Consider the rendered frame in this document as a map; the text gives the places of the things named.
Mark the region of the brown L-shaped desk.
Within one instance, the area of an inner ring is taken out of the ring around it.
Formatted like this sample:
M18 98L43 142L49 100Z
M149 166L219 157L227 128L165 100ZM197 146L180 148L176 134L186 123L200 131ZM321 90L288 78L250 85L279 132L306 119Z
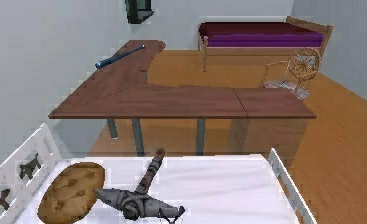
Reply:
M129 119L139 155L145 153L144 120L195 120L193 150L207 155L215 150L205 143L206 122L227 119L228 145L223 152L267 154L276 148L287 160L295 157L300 138L316 115L294 94L286 89L150 84L146 69L164 47L161 41L148 41L143 50L97 69L48 117Z

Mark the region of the white bed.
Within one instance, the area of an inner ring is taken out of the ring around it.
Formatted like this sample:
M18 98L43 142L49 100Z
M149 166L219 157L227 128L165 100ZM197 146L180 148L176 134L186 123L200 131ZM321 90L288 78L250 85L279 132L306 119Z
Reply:
M0 224L44 224L41 199L66 167L94 162L105 169L101 189L134 191L152 157L64 159L46 125L41 125L0 164ZM175 224L317 224L276 151L227 156L163 159L148 194L185 213ZM97 199L74 224L168 224L162 218L131 221Z

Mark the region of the blue baseball bat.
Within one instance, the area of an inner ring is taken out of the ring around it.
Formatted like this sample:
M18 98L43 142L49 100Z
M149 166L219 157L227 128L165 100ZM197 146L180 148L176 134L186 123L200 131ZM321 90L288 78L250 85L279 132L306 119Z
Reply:
M142 46L140 46L138 48L135 48L135 49L133 49L131 51L127 51L127 52L124 52L122 54L119 54L119 55L116 55L116 56L112 56L110 58L107 58L107 59L98 61L98 62L95 63L95 68L96 69L101 69L101 68L103 68L105 66L108 66L108 65L110 65L110 64L112 64L112 63L114 63L114 62L116 62L116 61L118 61L118 60L120 60L120 59L122 59L122 58L124 58L124 57L126 57L126 56L128 56L128 55L130 55L132 53L134 53L134 52L137 52L139 50L142 50L142 49L145 49L145 45L142 45Z

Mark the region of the wooden bed purple mattress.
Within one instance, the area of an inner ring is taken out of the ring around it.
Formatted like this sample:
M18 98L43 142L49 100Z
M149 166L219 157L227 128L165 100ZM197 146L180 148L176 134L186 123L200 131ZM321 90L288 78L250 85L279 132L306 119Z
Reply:
M291 16L284 22L202 22L197 31L202 71L209 56L289 56L302 48L323 56L333 30L333 25Z

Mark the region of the dark framed window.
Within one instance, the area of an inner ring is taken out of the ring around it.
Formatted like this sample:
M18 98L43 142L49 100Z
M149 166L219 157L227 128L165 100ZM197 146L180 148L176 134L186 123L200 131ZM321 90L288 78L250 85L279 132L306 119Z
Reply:
M151 0L125 0L125 4L129 24L141 24L154 14Z

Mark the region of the wicker round-back chair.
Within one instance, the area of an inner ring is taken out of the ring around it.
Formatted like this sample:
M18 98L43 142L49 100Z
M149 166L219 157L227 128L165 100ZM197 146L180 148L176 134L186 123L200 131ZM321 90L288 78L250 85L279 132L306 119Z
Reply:
M283 78L267 81L269 69L278 65L285 65ZM317 49L298 49L285 61L267 64L259 87L288 89L299 100L303 101L310 96L310 82L319 74L320 65L321 55Z

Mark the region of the brown round pillow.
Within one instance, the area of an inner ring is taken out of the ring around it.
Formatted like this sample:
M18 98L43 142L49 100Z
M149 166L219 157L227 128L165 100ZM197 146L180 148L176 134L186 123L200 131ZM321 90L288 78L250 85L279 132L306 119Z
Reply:
M97 201L95 189L105 182L105 169L94 162L79 162L63 169L44 193L37 215L44 224L74 224Z

